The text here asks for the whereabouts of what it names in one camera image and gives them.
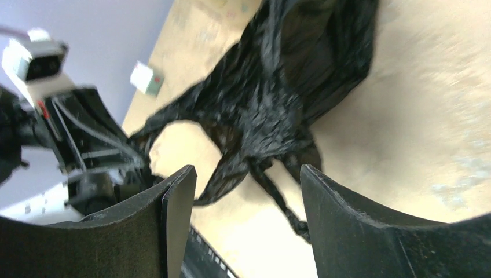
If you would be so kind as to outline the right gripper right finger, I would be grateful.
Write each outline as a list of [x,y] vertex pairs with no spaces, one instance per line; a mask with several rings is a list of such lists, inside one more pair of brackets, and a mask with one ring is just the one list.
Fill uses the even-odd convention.
[[451,224],[405,214],[301,168],[319,277],[489,277],[490,215]]

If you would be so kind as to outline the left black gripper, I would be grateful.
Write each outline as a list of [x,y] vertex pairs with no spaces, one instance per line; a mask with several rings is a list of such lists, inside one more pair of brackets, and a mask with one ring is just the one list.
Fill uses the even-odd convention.
[[153,186],[149,158],[129,144],[96,88],[52,95],[38,100],[36,108],[35,134],[69,176],[66,205],[89,215]]

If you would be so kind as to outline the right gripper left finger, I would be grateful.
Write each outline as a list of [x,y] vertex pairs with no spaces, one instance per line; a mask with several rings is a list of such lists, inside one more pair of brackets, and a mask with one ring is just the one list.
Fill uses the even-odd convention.
[[1,218],[2,277],[179,277],[197,174],[161,183],[79,222]]

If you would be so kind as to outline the black plastic trash bag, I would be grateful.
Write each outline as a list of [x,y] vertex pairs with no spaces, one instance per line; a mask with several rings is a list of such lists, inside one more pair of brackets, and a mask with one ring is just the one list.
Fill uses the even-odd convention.
[[309,241],[307,223],[265,171],[278,160],[299,181],[302,165],[321,167],[310,126],[368,76],[378,7],[377,0],[263,1],[211,73],[130,141],[148,153],[168,124],[198,123],[222,156],[195,205],[217,202],[250,175]]

